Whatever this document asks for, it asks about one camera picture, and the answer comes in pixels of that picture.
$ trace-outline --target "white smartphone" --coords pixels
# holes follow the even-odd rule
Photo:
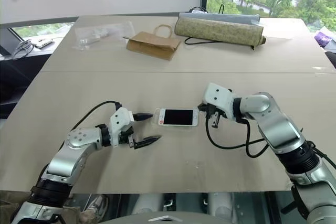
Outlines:
[[[197,126],[198,109],[160,109],[159,125]]]

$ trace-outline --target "beige table surface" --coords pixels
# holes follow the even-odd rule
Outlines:
[[[249,46],[227,43],[185,45],[171,61],[128,51],[124,42],[97,42],[91,49],[74,47],[75,29],[132,21],[135,33],[152,32],[159,24],[175,26],[177,17],[83,16],[48,59],[42,71],[111,72],[336,72],[300,19],[262,18],[267,41],[253,51]],[[164,36],[166,30],[159,31]],[[275,37],[292,37],[291,39]]]
[[[269,92],[297,126],[304,128],[306,138],[336,160],[336,74],[41,72],[0,131],[0,189],[30,190],[67,132],[99,102],[120,101],[133,112],[192,108],[201,102],[209,82],[241,95]],[[107,123],[113,112],[113,105],[105,105],[82,126]],[[198,127],[187,129],[159,127],[154,121],[139,123],[135,127],[139,137],[163,137],[139,150],[122,146],[94,153],[74,192],[290,189],[289,178],[270,149],[257,159],[247,157],[243,148],[217,149],[206,137],[202,114],[199,120]],[[255,122],[251,124],[251,139],[259,138]],[[219,144],[245,141],[243,126],[225,120],[220,126],[212,130]],[[251,149],[255,152],[262,146]]]

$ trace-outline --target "brown paper bag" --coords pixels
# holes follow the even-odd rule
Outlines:
[[[158,28],[162,26],[168,27],[170,29],[170,35],[168,38],[156,35]],[[142,31],[132,38],[124,38],[129,40],[127,43],[128,50],[154,56],[164,60],[171,60],[173,58],[174,52],[180,44],[178,39],[171,38],[172,34],[173,29],[171,26],[159,25],[154,30],[153,34]]]

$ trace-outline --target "sneaker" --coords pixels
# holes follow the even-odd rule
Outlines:
[[[107,207],[109,206],[109,198],[104,194],[99,194],[87,207],[86,210],[94,211],[97,219],[97,223],[101,222],[104,218]]]

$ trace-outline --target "phone screen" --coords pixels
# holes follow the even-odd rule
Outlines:
[[[163,124],[193,125],[193,110],[167,110]]]

